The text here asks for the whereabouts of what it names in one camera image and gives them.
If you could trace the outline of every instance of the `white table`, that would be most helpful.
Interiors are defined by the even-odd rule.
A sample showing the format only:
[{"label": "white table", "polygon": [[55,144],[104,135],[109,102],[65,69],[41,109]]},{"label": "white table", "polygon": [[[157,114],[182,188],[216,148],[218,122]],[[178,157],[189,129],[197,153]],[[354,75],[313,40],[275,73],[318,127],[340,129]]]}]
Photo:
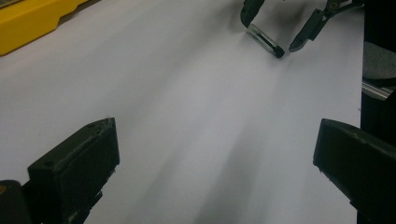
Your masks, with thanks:
[{"label": "white table", "polygon": [[[322,1],[268,0],[284,49]],[[86,223],[355,223],[312,164],[322,118],[360,123],[363,14],[276,59],[242,0],[103,0],[0,58],[0,179],[116,118],[121,164]]]}]

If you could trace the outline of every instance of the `white tabletop surface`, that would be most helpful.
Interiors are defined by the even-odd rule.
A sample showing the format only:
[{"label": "white tabletop surface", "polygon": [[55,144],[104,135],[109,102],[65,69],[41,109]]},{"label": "white tabletop surface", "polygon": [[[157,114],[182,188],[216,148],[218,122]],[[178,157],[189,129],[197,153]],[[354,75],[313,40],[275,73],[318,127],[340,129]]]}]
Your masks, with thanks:
[{"label": "white tabletop surface", "polygon": [[[267,0],[284,49],[325,0]],[[87,224],[355,223],[312,164],[322,118],[360,123],[363,13],[277,59],[242,0],[103,0],[0,58],[0,179],[114,117],[121,164]]]}]

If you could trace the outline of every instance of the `yellow object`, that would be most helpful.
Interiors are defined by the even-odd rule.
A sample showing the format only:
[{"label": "yellow object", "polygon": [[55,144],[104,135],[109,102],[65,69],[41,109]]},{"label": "yellow object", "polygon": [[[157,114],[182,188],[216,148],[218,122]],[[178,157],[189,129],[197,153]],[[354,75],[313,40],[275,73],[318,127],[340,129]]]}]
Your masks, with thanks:
[{"label": "yellow object", "polygon": [[56,29],[59,19],[87,0],[22,0],[0,8],[0,55]]}]

